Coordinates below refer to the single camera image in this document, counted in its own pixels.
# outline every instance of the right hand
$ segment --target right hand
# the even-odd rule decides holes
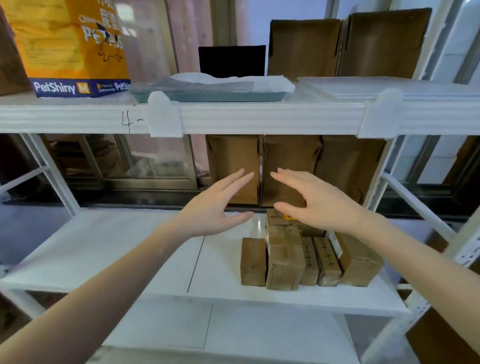
[[[278,169],[271,176],[301,193],[306,208],[276,202],[274,207],[304,224],[318,229],[356,235],[370,213],[331,184],[308,172]]]

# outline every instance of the white plastic clip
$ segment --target white plastic clip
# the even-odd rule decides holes
[[[183,137],[180,103],[170,101],[162,91],[154,91],[148,97],[147,121],[152,137]]]
[[[388,88],[369,102],[357,132],[358,138],[394,138],[398,135],[403,120],[403,93],[397,88]]]

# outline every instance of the gray tray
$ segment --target gray tray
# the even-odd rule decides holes
[[[178,102],[272,102],[282,101],[286,92],[166,92],[171,101]],[[132,93],[137,102],[148,102],[150,92]]]

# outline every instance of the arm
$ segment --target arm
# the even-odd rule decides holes
[[[450,326],[480,353],[480,276],[421,244],[336,187],[307,172],[278,169],[272,177],[298,190],[306,208],[275,208],[316,228],[350,234],[383,256]]]
[[[242,174],[240,170],[196,196],[177,217],[4,342],[0,363],[84,364],[180,245],[253,216],[246,212],[227,218],[223,212],[253,177]]]

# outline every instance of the petshiny logo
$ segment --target petshiny logo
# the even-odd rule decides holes
[[[42,90],[43,92],[62,92],[75,95],[75,86],[64,85],[62,82],[45,82],[41,84],[40,82],[33,82],[35,91]]]

